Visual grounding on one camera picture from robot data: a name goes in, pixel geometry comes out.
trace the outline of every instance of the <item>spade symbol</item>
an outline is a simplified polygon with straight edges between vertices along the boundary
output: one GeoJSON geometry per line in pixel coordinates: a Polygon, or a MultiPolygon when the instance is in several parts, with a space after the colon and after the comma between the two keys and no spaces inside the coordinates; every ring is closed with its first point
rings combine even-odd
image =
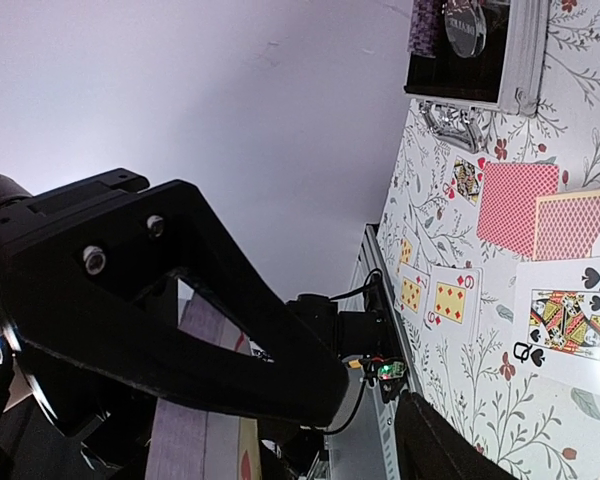
{"type": "Polygon", "coordinates": [[[594,268],[587,267],[584,270],[582,280],[584,280],[584,288],[591,289],[600,281],[600,274],[594,268]]]}
{"type": "Polygon", "coordinates": [[[597,295],[594,295],[591,298],[589,305],[591,305],[591,310],[593,310],[594,312],[597,312],[598,310],[600,310],[600,297],[597,295]]]}
{"type": "Polygon", "coordinates": [[[535,364],[536,367],[542,366],[542,362],[544,362],[544,352],[542,351],[541,348],[537,348],[531,354],[531,361],[535,364]]]}

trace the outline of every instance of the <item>table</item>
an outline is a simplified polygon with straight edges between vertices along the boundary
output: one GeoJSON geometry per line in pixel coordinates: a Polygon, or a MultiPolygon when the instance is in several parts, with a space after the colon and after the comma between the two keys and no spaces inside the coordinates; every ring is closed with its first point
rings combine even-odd
{"type": "MultiPolygon", "coordinates": [[[[486,112],[489,160],[561,168],[561,189],[600,186],[600,0],[552,0],[538,115],[486,112]]],[[[479,207],[442,192],[443,171],[468,153],[433,138],[412,102],[382,214],[378,243],[395,272],[405,229],[416,266],[484,269],[477,340],[427,342],[406,324],[427,400],[475,448],[522,479],[600,478],[600,397],[516,370],[510,331],[521,258],[476,237],[479,207]]]]}

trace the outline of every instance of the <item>red flower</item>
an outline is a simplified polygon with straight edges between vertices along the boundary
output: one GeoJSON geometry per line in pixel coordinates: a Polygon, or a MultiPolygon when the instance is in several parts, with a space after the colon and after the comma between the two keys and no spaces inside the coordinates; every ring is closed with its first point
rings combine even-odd
{"type": "Polygon", "coordinates": [[[504,138],[499,138],[496,142],[496,157],[498,160],[506,160],[507,159],[507,140],[504,138]]]}
{"type": "Polygon", "coordinates": [[[571,13],[573,7],[578,6],[578,0],[562,0],[562,10],[571,13]]]}
{"type": "Polygon", "coordinates": [[[567,447],[562,451],[562,456],[567,460],[575,460],[576,455],[578,455],[578,452],[575,451],[573,448],[567,447]]]}
{"type": "Polygon", "coordinates": [[[509,363],[509,352],[504,352],[502,354],[502,363],[503,365],[500,367],[500,375],[503,375],[508,382],[511,380],[511,377],[516,374],[516,367],[509,363]]]}

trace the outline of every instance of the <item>wall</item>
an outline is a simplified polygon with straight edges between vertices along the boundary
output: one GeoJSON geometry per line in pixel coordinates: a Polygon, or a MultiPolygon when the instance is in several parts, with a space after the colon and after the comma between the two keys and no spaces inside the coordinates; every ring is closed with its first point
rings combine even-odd
{"type": "Polygon", "coordinates": [[[189,180],[279,295],[338,293],[407,111],[394,1],[0,2],[0,172],[189,180]]]}

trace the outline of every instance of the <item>purple poker chip stack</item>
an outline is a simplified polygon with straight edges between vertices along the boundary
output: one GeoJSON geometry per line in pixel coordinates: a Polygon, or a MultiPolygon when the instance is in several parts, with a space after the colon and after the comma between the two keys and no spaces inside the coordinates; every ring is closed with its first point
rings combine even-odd
{"type": "Polygon", "coordinates": [[[414,0],[411,15],[409,51],[435,58],[443,29],[444,0],[414,0]]]}

